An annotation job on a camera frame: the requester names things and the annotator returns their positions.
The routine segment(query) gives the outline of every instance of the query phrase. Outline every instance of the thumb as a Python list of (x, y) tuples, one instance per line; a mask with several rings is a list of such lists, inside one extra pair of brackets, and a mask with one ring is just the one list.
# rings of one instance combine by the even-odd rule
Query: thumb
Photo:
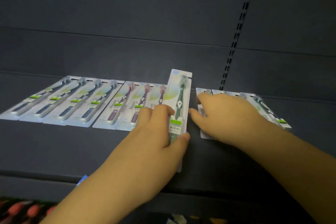
[(206, 117), (203, 117), (194, 108), (189, 108), (189, 114), (191, 116), (191, 119), (196, 123), (196, 125), (204, 131), (205, 130)]
[(172, 156), (171, 159), (176, 159), (176, 164), (178, 165), (182, 159), (184, 153), (187, 150), (190, 135), (189, 133), (184, 133), (178, 136), (173, 143), (168, 147), (169, 154)]

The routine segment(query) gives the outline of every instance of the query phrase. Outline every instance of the left hand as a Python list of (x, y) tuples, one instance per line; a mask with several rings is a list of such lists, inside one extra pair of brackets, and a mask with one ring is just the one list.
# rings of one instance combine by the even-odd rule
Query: left hand
[(113, 169), (135, 207), (151, 200), (170, 181), (187, 149), (189, 133), (169, 145), (167, 124), (173, 114), (167, 105), (142, 108), (137, 126), (100, 167), (107, 172)]

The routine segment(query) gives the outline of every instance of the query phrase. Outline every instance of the hand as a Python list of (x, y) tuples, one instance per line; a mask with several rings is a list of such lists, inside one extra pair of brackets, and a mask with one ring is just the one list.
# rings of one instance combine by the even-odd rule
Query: hand
[(226, 94), (198, 95), (206, 117), (190, 108), (191, 119), (205, 133), (213, 138), (234, 146), (255, 136), (260, 126), (270, 123), (241, 97)]
[(190, 135), (180, 135), (170, 146), (168, 119), (174, 110), (167, 105), (142, 108), (137, 126), (114, 149), (101, 167), (113, 169), (133, 202), (141, 205), (154, 196), (176, 173)]

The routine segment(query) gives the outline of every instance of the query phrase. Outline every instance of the right hand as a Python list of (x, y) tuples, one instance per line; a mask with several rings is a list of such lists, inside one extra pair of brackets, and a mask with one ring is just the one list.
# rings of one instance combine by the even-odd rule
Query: right hand
[(198, 104), (203, 105), (206, 117), (190, 108), (191, 119), (205, 133), (223, 143), (238, 146), (257, 137), (261, 126), (271, 124), (241, 97), (201, 93), (197, 98)]

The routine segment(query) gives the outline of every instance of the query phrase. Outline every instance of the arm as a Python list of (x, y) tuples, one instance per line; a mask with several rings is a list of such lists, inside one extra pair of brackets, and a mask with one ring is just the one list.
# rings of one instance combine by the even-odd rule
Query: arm
[(246, 152), (319, 224), (336, 222), (336, 159), (264, 119), (245, 99), (201, 93), (207, 117), (191, 118), (210, 136)]
[(42, 224), (118, 223), (151, 200), (175, 174), (190, 138), (182, 134), (168, 146), (167, 123), (173, 114), (166, 105), (143, 108), (136, 128)]

